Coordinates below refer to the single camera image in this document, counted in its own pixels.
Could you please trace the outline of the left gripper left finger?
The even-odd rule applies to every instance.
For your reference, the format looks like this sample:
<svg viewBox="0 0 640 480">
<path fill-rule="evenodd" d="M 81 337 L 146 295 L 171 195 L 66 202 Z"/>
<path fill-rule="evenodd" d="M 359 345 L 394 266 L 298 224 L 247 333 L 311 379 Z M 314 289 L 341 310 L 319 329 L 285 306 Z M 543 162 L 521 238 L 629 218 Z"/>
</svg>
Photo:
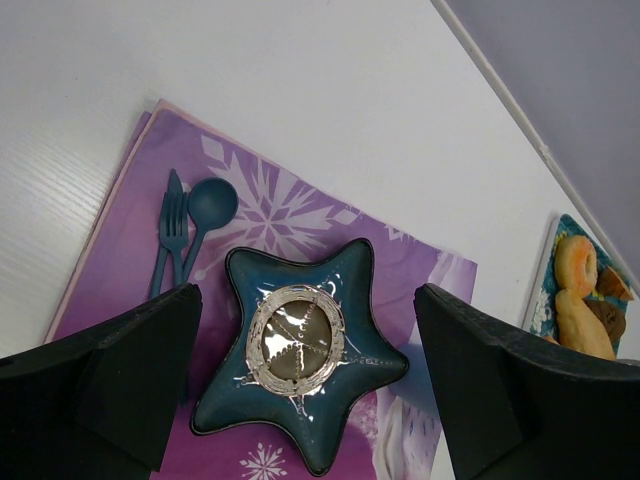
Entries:
<svg viewBox="0 0 640 480">
<path fill-rule="evenodd" d="M 161 468 L 202 312 L 185 284 L 1 361 L 4 479 L 147 479 Z"/>
</svg>

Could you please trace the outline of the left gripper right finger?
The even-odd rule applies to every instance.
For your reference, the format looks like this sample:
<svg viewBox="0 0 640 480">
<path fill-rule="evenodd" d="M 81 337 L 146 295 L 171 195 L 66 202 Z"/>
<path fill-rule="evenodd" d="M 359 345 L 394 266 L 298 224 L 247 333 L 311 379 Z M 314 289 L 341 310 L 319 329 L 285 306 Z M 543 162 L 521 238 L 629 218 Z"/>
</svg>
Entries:
<svg viewBox="0 0 640 480">
<path fill-rule="evenodd" d="M 434 284 L 414 308 L 456 478 L 638 478 L 638 366 L 554 345 Z"/>
</svg>

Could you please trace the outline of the long yellow bread loaf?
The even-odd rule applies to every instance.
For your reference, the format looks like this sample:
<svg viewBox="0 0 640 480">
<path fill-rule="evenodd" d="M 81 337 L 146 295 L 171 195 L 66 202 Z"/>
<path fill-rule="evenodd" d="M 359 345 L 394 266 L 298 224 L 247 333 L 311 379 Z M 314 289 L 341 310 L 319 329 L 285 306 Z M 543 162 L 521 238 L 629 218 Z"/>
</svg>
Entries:
<svg viewBox="0 0 640 480">
<path fill-rule="evenodd" d="M 559 342 L 571 350 L 593 357 L 616 359 L 604 325 L 573 290 L 560 290 L 555 296 Z"/>
</svg>

